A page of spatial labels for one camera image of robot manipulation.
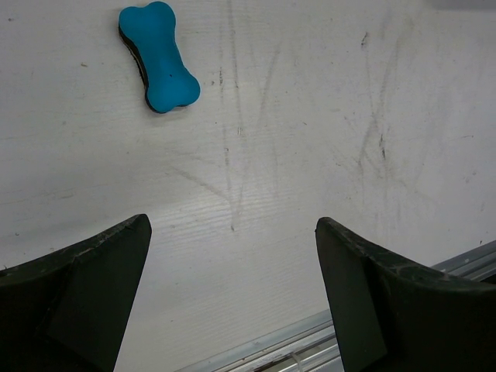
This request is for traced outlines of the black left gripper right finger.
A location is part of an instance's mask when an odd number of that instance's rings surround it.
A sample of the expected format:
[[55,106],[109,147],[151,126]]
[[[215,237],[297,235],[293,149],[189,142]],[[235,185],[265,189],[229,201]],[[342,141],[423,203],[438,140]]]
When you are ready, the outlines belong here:
[[347,371],[493,371],[495,279],[409,260],[322,218],[316,246]]

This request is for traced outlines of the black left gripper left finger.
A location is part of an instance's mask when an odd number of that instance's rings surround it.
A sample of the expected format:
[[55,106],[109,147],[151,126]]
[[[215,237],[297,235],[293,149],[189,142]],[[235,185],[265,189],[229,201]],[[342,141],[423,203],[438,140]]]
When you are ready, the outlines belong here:
[[1,271],[3,371],[112,371],[150,247],[139,214]]

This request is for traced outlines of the blue bone shaped eraser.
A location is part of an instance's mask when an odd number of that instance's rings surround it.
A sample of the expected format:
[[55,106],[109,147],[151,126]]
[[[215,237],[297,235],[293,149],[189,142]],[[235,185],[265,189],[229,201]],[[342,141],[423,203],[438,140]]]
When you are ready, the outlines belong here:
[[181,58],[175,29],[175,13],[165,2],[130,6],[119,13],[119,35],[139,66],[145,101],[155,113],[189,106],[201,94],[198,80]]

